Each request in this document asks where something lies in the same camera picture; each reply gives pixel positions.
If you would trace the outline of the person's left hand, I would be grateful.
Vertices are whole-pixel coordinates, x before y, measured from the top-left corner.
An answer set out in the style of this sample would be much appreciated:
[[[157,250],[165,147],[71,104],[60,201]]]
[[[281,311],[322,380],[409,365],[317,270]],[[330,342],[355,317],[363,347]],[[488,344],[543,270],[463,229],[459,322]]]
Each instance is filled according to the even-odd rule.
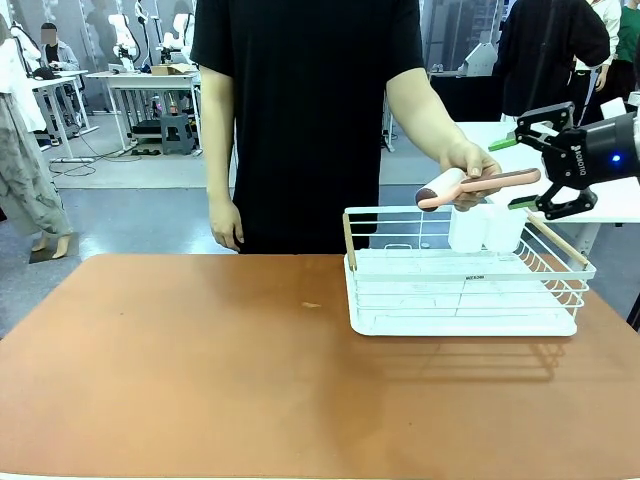
[[[438,156],[442,170],[459,168],[469,178],[493,176],[502,172],[501,166],[486,151],[468,140],[460,140],[446,146]],[[462,193],[453,200],[458,211],[465,212],[478,205],[482,199],[498,192],[498,189]]]

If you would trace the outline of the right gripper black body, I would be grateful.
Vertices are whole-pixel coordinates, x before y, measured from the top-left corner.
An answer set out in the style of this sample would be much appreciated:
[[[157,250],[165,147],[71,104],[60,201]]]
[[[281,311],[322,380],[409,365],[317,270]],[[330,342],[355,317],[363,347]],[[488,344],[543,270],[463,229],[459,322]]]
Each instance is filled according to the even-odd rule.
[[[584,190],[604,181],[603,126],[567,129],[547,134],[542,161],[546,177],[555,185]]]

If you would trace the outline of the person's right hand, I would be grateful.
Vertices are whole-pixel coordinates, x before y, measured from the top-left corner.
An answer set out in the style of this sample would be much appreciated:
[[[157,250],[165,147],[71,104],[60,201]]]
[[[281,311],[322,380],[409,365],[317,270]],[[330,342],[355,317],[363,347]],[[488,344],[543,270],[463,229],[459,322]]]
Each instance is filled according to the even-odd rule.
[[[209,221],[215,241],[222,247],[239,252],[244,243],[240,213],[230,199],[209,202]]]

